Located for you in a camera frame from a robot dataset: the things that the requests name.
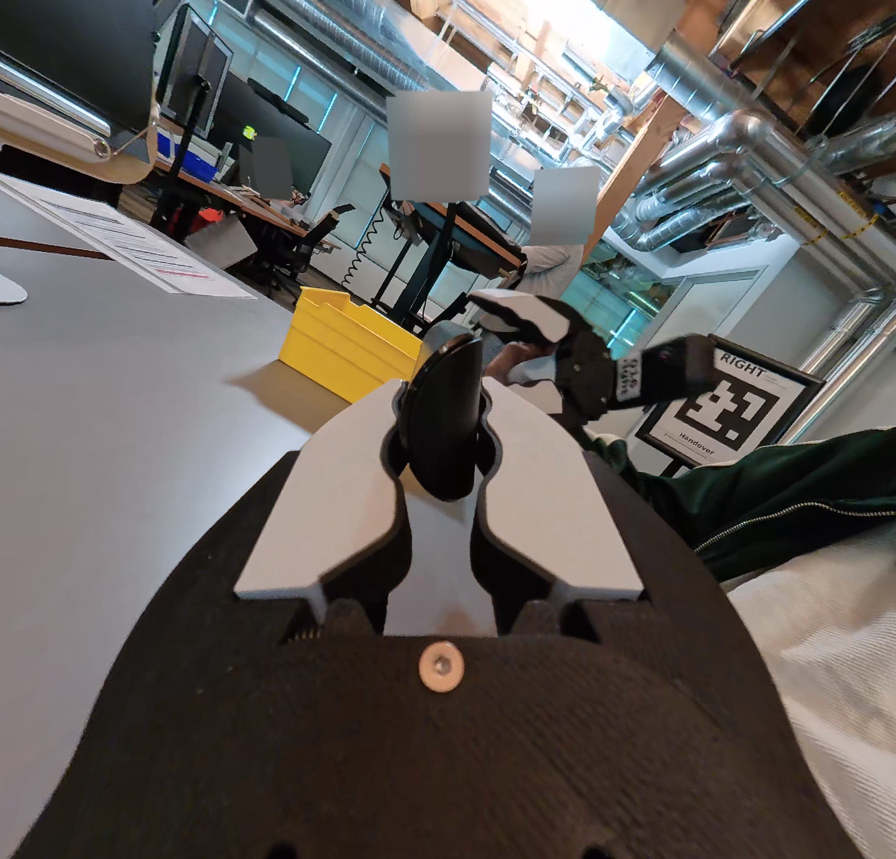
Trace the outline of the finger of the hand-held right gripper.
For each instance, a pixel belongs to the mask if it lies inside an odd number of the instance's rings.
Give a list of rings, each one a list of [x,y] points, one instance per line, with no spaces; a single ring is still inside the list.
[[[502,342],[550,346],[562,342],[572,327],[570,319],[541,297],[505,289],[482,289],[468,294],[482,311],[478,325]]]
[[[506,385],[546,415],[561,415],[564,399],[556,382],[556,357],[522,361],[506,375]]]

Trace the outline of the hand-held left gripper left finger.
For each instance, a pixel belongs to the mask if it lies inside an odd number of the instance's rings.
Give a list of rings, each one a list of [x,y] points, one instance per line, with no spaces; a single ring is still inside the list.
[[[242,600],[327,604],[351,573],[405,527],[401,483],[386,469],[404,380],[330,419],[300,450],[234,585]]]

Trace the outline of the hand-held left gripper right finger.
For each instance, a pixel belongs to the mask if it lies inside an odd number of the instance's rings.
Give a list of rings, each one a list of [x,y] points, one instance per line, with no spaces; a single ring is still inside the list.
[[[644,584],[576,439],[523,387],[490,377],[482,386],[497,442],[476,508],[487,541],[555,604],[639,598]]]

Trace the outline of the yellow plastic bin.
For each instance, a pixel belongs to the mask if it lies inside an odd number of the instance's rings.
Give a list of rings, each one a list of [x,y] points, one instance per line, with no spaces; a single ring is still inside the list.
[[[303,288],[279,361],[348,403],[411,379],[422,342],[348,293]]]

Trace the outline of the person's right forearm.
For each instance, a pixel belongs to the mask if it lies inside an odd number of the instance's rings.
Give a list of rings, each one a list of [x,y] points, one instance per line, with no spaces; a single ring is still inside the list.
[[[626,441],[614,435],[599,435],[588,443],[597,455],[659,515],[688,546],[699,542],[697,519],[686,505],[672,479],[640,471],[631,460]]]

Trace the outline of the person's right hand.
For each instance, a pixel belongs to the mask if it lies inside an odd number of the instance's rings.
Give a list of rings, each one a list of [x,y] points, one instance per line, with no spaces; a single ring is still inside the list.
[[[507,385],[511,370],[528,360],[549,356],[554,352],[553,345],[532,345],[512,342],[501,347],[497,355],[490,360],[483,370],[483,377],[498,380]]]

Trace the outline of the raised standing desk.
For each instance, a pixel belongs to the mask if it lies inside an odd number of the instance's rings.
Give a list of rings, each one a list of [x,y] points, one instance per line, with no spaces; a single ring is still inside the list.
[[[504,236],[495,223],[475,205],[463,202],[398,203],[392,197],[391,171],[380,166],[386,193],[382,210],[397,226],[406,244],[381,283],[371,306],[410,332],[424,335],[435,323],[454,319],[466,311],[470,288],[462,291],[440,315],[427,318],[426,305],[438,279],[452,264],[487,281],[500,278],[514,288],[526,272],[528,260],[513,241]],[[409,281],[391,305],[384,302],[385,292],[396,277],[409,249],[424,243],[427,250]]]

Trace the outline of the framed marker poster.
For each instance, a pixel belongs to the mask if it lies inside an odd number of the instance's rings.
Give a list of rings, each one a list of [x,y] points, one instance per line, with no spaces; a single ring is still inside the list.
[[[709,338],[711,391],[654,406],[633,434],[689,469],[733,463],[776,444],[825,384],[727,339]]]

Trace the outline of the wooden beam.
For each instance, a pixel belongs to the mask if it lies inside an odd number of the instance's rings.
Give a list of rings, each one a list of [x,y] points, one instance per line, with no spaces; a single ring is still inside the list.
[[[650,119],[639,130],[633,144],[600,189],[592,230],[583,246],[582,261],[587,260],[687,114],[680,103],[662,93]]]

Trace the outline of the dark green jacket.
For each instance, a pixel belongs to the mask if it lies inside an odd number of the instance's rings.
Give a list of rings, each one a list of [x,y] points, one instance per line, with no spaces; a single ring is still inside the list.
[[[760,447],[669,479],[697,519],[688,547],[726,582],[893,524],[895,430]]]

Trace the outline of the black office chair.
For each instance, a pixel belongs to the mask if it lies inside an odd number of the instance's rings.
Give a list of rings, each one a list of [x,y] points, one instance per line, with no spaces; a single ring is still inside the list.
[[[356,210],[352,203],[338,204],[326,212],[321,219],[312,226],[311,230],[297,239],[292,248],[278,249],[273,272],[280,282],[287,280],[298,282],[298,276],[308,271],[315,252],[322,248],[326,238],[335,230],[342,215],[348,215]]]

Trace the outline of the silver air ducts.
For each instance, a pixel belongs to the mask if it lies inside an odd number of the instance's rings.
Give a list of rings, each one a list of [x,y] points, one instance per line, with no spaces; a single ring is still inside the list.
[[[894,236],[749,91],[672,31],[647,69],[703,129],[647,170],[611,223],[652,253],[747,204],[857,293],[894,288]]]

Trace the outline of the grey panel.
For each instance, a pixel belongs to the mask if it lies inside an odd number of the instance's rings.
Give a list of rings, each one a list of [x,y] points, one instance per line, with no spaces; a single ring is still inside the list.
[[[242,220],[231,215],[189,235],[185,245],[220,270],[251,258],[258,251]]]

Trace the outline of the printed paper sheet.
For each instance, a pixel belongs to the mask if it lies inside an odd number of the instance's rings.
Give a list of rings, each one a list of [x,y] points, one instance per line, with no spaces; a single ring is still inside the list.
[[[251,298],[251,293],[217,269],[208,268],[184,248],[163,239],[157,231],[142,226],[106,204],[65,194],[39,199],[38,202],[73,226],[82,237],[95,243],[109,257],[132,263],[177,293],[215,298]]]

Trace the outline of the cream trousers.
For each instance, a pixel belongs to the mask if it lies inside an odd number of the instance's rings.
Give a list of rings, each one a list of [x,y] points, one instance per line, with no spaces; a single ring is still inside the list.
[[[724,585],[865,857],[895,856],[894,523]]]

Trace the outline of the black monitor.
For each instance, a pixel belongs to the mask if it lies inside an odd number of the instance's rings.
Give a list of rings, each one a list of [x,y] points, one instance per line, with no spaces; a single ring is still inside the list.
[[[208,140],[218,148],[231,143],[238,154],[239,148],[252,150],[262,137],[283,139],[292,186],[309,195],[331,143],[300,120],[297,109],[275,93],[259,92],[257,86],[227,75]]]

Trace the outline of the blue plastic bin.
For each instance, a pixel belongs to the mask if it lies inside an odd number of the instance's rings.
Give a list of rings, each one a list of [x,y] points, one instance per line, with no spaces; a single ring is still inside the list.
[[[170,167],[179,152],[180,139],[162,129],[158,132],[157,146],[157,164]],[[185,154],[181,172],[206,183],[214,181],[218,175],[216,165],[204,156],[197,155],[191,148]]]

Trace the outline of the screen on stand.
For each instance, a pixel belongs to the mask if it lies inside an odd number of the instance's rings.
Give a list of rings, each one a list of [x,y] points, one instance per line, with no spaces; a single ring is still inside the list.
[[[208,91],[196,119],[195,136],[211,131],[218,101],[233,59],[233,50],[190,6],[176,11],[158,81],[156,101],[162,115],[186,128],[199,87]]]

